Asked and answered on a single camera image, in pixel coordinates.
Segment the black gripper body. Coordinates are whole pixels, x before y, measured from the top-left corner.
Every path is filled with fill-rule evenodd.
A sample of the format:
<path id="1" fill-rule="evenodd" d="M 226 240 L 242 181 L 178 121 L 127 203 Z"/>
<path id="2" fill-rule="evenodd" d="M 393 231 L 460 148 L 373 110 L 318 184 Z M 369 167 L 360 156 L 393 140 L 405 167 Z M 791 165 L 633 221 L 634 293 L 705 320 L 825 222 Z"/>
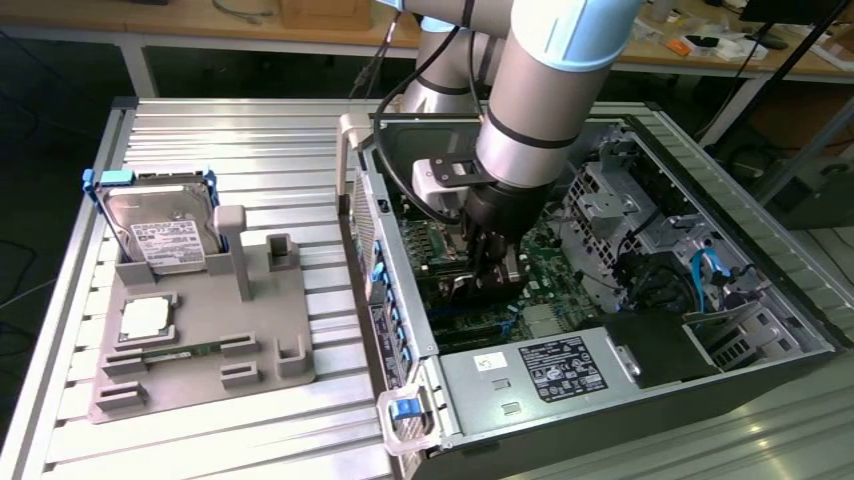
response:
<path id="1" fill-rule="evenodd" d="M 464 209 L 468 239 L 498 234 L 508 243 L 518 244 L 540 220 L 553 189 L 553 183 L 534 188 L 502 182 L 472 186 Z"/>

